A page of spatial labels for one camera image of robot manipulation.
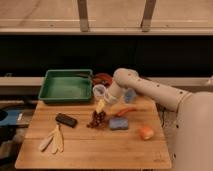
black wall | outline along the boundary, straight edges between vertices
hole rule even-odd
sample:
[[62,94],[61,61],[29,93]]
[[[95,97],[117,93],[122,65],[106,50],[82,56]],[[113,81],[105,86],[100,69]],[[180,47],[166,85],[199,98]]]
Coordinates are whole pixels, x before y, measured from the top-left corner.
[[213,37],[0,36],[0,76],[44,76],[48,69],[90,68],[145,76],[211,76]]

black remote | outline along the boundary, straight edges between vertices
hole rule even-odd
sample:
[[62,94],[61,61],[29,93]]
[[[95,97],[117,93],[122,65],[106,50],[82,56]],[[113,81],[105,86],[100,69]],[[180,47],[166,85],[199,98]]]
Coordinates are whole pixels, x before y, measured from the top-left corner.
[[62,113],[57,114],[55,120],[59,123],[65,124],[72,128],[74,128],[76,126],[76,124],[78,123],[78,121],[76,119],[74,119],[66,114],[62,114]]

grape cluster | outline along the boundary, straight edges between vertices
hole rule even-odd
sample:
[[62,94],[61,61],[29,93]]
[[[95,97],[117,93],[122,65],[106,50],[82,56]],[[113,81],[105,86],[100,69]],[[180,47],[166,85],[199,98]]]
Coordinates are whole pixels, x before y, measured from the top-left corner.
[[92,121],[87,124],[88,128],[97,128],[99,126],[102,126],[105,123],[105,117],[106,113],[104,111],[97,113],[94,111],[92,113]]

floor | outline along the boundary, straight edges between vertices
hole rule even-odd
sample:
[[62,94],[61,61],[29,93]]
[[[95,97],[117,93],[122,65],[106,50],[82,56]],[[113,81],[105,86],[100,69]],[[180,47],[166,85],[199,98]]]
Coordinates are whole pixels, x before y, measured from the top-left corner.
[[[87,1],[94,28],[139,28],[145,0]],[[157,1],[152,27],[211,28],[213,1]],[[0,27],[79,28],[77,0],[0,0]]]

red object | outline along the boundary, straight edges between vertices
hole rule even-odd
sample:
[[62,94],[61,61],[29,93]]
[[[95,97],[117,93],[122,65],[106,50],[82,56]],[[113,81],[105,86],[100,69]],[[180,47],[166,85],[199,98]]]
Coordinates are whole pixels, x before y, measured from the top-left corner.
[[127,112],[136,111],[137,109],[135,107],[127,107],[125,109],[120,110],[118,113],[116,113],[116,116],[123,116]]
[[150,138],[154,136],[154,131],[149,125],[143,125],[140,128],[139,133],[140,133],[140,137],[143,140],[149,140]]
[[112,77],[107,73],[98,73],[93,78],[93,85],[96,84],[110,86],[112,84]]

